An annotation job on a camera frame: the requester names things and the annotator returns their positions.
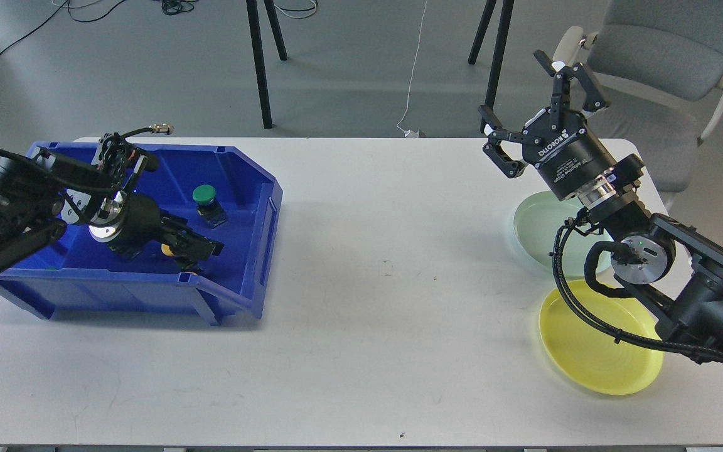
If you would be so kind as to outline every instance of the gray floor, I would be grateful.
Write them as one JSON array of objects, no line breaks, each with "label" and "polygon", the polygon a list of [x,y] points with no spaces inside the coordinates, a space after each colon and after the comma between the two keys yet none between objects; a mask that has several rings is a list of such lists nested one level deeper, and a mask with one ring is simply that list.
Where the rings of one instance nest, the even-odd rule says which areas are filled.
[{"label": "gray floor", "polygon": [[[96,17],[115,1],[74,13]],[[476,107],[499,14],[496,9],[479,63],[469,66],[483,3],[427,3],[405,129],[480,136]],[[423,8],[424,0],[323,2],[312,18],[280,16],[287,62],[276,59],[269,24],[262,22],[276,124],[270,131],[261,126],[244,2],[201,0],[192,13],[170,17],[156,2],[133,0],[90,24],[61,11],[0,59],[0,147],[23,152],[32,141],[159,121],[175,125],[178,136],[400,137],[395,124],[404,113]],[[54,9],[49,0],[0,0],[0,49]],[[508,128],[520,128],[549,102],[550,80],[532,51],[552,52],[573,24],[596,30],[605,9],[606,0],[517,3],[495,108]],[[706,123],[717,96],[685,108]],[[702,146],[694,182],[672,215],[723,244],[723,121]]]}]

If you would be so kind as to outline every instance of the green plate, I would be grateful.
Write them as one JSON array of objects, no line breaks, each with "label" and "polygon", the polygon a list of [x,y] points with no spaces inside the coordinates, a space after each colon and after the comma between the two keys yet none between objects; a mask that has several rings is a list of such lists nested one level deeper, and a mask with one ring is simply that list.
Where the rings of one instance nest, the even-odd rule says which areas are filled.
[{"label": "green plate", "polygon": [[[541,191],[523,200],[517,207],[513,219],[515,237],[527,254],[551,271],[551,256],[554,248],[554,237],[557,229],[566,218],[576,217],[582,204],[579,200],[558,201],[554,193]],[[565,244],[562,255],[562,270],[566,277],[583,277],[585,275],[585,257],[594,243],[611,240],[610,235],[588,235],[582,237],[574,232]],[[596,272],[603,272],[610,267],[610,254],[603,252],[599,258]]]}]

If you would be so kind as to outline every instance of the chair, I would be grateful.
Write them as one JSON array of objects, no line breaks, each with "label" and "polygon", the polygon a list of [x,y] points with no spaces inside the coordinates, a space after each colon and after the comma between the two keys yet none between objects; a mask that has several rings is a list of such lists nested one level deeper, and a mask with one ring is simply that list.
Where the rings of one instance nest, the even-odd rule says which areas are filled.
[{"label": "chair", "polygon": [[[723,2],[715,0],[613,0],[600,32],[568,29],[554,61],[574,62],[590,50],[595,72],[659,89],[683,100],[723,89]],[[723,94],[708,125],[699,131],[691,115],[617,89],[612,106],[589,123],[599,137],[626,138],[637,146],[658,191],[686,189],[697,157],[723,112]]]}]

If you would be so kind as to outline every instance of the blue plastic bin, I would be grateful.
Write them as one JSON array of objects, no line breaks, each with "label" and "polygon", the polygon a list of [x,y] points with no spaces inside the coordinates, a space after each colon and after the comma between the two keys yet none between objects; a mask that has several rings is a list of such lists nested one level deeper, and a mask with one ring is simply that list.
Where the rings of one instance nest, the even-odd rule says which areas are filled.
[{"label": "blue plastic bin", "polygon": [[[89,163],[95,143],[34,143]],[[200,275],[180,272],[150,242],[125,261],[95,242],[86,226],[70,225],[49,246],[0,274],[0,295],[40,318],[58,311],[145,311],[199,314],[210,325],[248,311],[261,318],[283,191],[275,178],[229,146],[140,145],[154,152],[160,168],[144,172],[138,192],[189,220],[189,227],[225,244],[219,256],[201,262]],[[228,215],[210,229],[197,214],[191,192],[208,183]]]}]

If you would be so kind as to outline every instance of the connector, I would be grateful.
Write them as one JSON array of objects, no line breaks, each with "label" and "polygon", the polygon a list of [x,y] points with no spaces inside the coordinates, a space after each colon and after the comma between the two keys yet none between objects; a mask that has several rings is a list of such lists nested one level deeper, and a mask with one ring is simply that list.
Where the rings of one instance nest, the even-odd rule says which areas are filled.
[{"label": "connector", "polygon": [[172,132],[174,131],[174,127],[171,124],[163,123],[163,124],[152,124],[149,126],[150,129],[152,129],[151,134],[167,134],[172,135]]},{"label": "connector", "polygon": [[425,137],[426,137],[426,134],[424,134],[424,132],[420,131],[420,129],[417,129],[417,132],[411,131],[411,129],[409,129],[409,131],[406,131],[404,133],[404,138],[425,138]]}]

